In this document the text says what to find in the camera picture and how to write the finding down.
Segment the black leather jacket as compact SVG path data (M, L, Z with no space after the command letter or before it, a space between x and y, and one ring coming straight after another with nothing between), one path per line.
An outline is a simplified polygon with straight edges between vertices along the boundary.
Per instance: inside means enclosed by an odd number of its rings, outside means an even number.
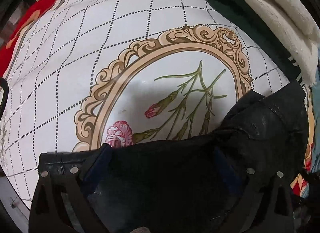
M294 232L291 182L309 123L302 86L243 96L221 125L184 140L112 147L96 188L90 151L43 153L30 232Z

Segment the white patterned floral sheet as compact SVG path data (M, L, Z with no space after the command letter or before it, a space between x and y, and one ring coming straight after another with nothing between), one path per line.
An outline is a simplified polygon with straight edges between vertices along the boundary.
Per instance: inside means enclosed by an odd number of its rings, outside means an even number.
M207 0L56 0L3 77L1 165L27 208L42 153L207 134L250 90L289 83Z

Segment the light blue quilt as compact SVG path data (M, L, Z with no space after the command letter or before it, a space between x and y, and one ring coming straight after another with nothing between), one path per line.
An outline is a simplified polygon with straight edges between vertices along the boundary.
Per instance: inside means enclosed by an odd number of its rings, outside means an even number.
M312 162L311 171L319 172L319 146L320 146L320 133L319 133L319 122L320 122L320 98L319 98L319 66L316 71L316 84L311 87L312 95L312 106L313 106L313 116L315 118L315 128L313 136L313 149L312 149Z

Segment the folded dark green garment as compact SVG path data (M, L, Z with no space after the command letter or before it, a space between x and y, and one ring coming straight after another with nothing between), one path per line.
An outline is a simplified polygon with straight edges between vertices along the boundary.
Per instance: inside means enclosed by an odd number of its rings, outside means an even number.
M253 39L289 81L297 80L299 83L303 83L302 73L296 61L244 0L207 0L207 2Z

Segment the folded white fluffy garment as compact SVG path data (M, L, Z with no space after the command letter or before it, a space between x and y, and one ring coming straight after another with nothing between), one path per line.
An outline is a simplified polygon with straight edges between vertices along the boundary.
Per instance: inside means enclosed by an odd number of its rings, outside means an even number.
M300 0L244 0L265 22L302 71L307 85L316 83L319 27Z

